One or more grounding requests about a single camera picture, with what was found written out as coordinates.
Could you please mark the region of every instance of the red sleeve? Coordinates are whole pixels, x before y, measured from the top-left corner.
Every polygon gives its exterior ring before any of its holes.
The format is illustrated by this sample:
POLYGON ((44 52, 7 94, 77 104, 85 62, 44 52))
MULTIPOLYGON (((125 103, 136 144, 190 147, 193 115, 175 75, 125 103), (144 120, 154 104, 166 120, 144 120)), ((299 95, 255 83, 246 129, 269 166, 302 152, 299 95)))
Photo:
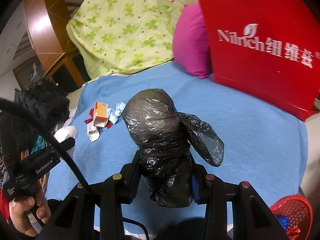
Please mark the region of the red sleeve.
POLYGON ((9 202, 4 197, 2 189, 0 189, 0 212, 2 213, 5 220, 8 221, 10 217, 9 202))

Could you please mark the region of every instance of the finger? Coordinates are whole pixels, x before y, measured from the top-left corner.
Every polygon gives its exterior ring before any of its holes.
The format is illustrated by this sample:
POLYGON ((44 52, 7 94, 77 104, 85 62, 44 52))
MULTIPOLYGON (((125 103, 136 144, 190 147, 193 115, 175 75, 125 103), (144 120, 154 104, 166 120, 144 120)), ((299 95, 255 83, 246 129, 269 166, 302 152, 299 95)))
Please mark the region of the finger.
POLYGON ((35 205, 33 197, 19 197, 10 202, 10 215, 22 217, 25 211, 30 210, 35 205))
POLYGON ((37 185, 37 188, 38 188, 38 189, 42 189, 41 182, 40 182, 39 179, 37 180, 36 185, 37 185))
POLYGON ((14 227, 21 233, 35 237, 37 232, 31 226, 24 212, 30 210, 35 204, 32 197, 19 197, 9 203, 9 212, 14 227))
POLYGON ((51 212, 48 207, 48 202, 44 196, 42 189, 39 189, 36 193, 36 204, 39 206, 37 209, 37 217, 42 220, 42 222, 47 223, 51 217, 51 212))
POLYGON ((48 206, 42 205, 37 209, 37 217, 42 220, 42 222, 47 223, 51 217, 51 212, 48 206))

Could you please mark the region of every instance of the bed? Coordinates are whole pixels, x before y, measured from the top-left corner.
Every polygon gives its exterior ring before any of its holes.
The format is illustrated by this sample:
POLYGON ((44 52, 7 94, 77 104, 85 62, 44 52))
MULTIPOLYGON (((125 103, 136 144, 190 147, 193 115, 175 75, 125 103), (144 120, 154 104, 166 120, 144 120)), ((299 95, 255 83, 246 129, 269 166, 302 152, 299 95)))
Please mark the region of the bed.
MULTIPOLYGON (((84 123, 89 110, 96 101, 115 107, 147 88, 164 89, 178 111, 197 115, 217 132, 225 144, 220 167, 211 167, 191 148, 196 163, 209 173, 235 184, 248 180, 269 206, 298 193, 308 156, 305 124, 258 98, 214 83, 212 77, 193 77, 175 61, 127 77, 101 76, 84 85, 71 123, 79 130, 73 159, 90 184, 118 173, 131 162, 138 147, 121 118, 110 129, 103 129, 97 141, 90 142, 84 123)), ((76 177, 62 160, 50 172, 46 197, 63 200, 76 184, 76 177)), ((169 224, 203 217, 205 206, 193 202, 187 208, 158 207, 149 199, 148 185, 141 179, 136 198, 131 205, 123 205, 122 211, 123 216, 144 224, 150 234, 157 234, 169 224)), ((99 216, 96 208, 96 227, 100 226, 99 216)), ((228 224, 232 224, 231 205, 228 224)), ((142 233, 134 225, 125 224, 125 229, 142 233)))

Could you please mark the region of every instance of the plastic bag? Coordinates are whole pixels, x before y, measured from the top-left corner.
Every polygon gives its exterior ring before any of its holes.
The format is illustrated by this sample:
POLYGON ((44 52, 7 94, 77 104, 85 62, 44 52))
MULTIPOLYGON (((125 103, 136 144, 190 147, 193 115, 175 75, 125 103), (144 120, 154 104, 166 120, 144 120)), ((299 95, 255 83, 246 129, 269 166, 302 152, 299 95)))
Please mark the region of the plastic bag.
POLYGON ((210 165, 223 160, 223 142, 212 127, 195 115, 177 112, 162 89, 137 93, 122 117, 139 146, 141 174, 148 180, 150 198, 164 207, 187 207, 190 195, 190 144, 210 165))
MULTIPOLYGON (((54 137, 57 139, 58 142, 63 142, 64 140, 70 137, 72 137, 73 139, 77 139, 78 129, 73 125, 62 127, 58 131, 56 131, 56 133, 54 134, 54 137)), ((75 152, 75 149, 76 149, 76 146, 73 146, 72 148, 67 150, 67 153, 71 158, 73 158, 73 153, 75 152)))

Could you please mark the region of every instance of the teal cloth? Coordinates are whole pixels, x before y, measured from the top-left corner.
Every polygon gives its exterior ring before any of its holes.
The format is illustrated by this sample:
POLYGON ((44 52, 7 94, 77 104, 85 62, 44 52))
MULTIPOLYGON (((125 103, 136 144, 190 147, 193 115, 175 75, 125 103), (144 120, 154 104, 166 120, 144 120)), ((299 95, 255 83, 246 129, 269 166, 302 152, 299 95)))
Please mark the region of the teal cloth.
POLYGON ((46 142, 44 140, 44 138, 42 138, 41 135, 38 136, 38 139, 37 139, 37 142, 36 142, 36 145, 33 147, 32 151, 30 154, 33 154, 35 153, 36 151, 40 150, 40 149, 43 149, 44 147, 46 147, 46 142))

